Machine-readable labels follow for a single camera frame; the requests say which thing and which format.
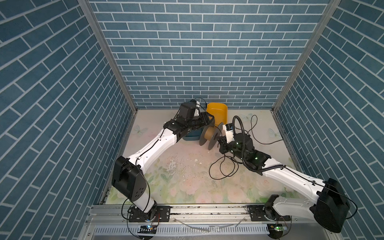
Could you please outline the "grey perforated cable spool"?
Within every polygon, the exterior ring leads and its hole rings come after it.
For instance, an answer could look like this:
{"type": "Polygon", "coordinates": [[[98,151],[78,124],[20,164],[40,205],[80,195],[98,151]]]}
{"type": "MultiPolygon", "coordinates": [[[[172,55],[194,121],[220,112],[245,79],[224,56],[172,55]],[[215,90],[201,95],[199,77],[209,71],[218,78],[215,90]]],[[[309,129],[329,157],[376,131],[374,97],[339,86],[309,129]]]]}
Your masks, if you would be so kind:
{"type": "Polygon", "coordinates": [[[222,130],[223,123],[220,123],[218,126],[215,124],[210,124],[209,126],[205,127],[201,134],[199,145],[203,146],[206,142],[209,142],[208,150],[211,150],[218,142],[218,137],[222,136],[222,130]]]}

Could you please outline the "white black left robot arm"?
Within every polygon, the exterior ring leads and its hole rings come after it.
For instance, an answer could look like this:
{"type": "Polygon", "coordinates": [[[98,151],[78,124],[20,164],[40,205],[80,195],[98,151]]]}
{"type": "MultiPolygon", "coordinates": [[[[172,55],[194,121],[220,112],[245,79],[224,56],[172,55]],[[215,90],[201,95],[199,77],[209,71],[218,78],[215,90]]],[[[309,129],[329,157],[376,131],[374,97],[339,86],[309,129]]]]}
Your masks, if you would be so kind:
{"type": "Polygon", "coordinates": [[[203,112],[185,118],[181,114],[169,120],[163,130],[141,150],[125,158],[116,159],[113,168],[112,186],[131,201],[148,219],[155,214],[157,203],[147,188],[145,173],[149,167],[171,146],[188,133],[210,126],[214,116],[203,112]]]}

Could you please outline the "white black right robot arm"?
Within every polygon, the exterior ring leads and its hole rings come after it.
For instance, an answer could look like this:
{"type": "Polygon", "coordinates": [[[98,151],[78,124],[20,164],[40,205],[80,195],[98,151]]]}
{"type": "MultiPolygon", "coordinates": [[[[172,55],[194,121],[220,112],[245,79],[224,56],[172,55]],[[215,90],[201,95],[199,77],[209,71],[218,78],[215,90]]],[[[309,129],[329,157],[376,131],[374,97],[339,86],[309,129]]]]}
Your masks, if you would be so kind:
{"type": "Polygon", "coordinates": [[[235,134],[230,139],[218,137],[218,143],[220,153],[230,153],[239,158],[249,171],[278,181],[304,196],[302,200],[270,196],[263,207],[268,220],[276,221],[285,216],[301,217],[315,220],[328,231],[341,232],[350,202],[338,181],[317,179],[278,162],[256,150],[246,134],[235,134]]]}

